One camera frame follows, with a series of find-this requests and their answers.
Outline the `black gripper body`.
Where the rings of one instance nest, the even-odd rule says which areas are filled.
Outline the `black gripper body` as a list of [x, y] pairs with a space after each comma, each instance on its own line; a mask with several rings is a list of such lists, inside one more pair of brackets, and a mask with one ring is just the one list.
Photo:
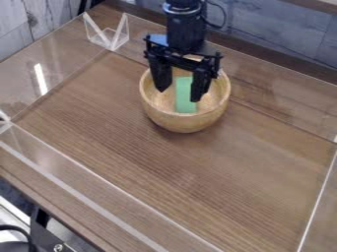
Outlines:
[[143, 51], [145, 59], [148, 55], [155, 55], [169, 63], [171, 68], [176, 67], [189, 72], [201, 67], [209, 72], [209, 76], [213, 79], [216, 78], [222, 54], [208, 42], [204, 41], [196, 49], [181, 50], [168, 45], [165, 34], [147, 34], [143, 40], [145, 43]]

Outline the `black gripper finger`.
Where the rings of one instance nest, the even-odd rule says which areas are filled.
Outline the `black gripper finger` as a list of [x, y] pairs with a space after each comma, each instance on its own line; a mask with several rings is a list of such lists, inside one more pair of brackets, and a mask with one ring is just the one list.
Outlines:
[[197, 68], [193, 71], [192, 85], [191, 85], [191, 102], [197, 102], [203, 94], [208, 91], [211, 85], [211, 73]]
[[147, 60], [155, 88], [163, 93], [172, 83], [171, 65], [155, 55], [148, 55]]

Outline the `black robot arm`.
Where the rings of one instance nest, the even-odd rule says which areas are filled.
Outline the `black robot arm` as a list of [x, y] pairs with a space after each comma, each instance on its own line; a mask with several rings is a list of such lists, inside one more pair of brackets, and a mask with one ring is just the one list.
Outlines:
[[192, 73], [189, 101], [197, 102], [208, 92], [211, 80], [217, 77], [222, 54], [207, 44], [208, 0], [165, 0], [165, 33], [148, 33], [143, 38], [155, 88], [163, 93], [172, 83], [172, 68]]

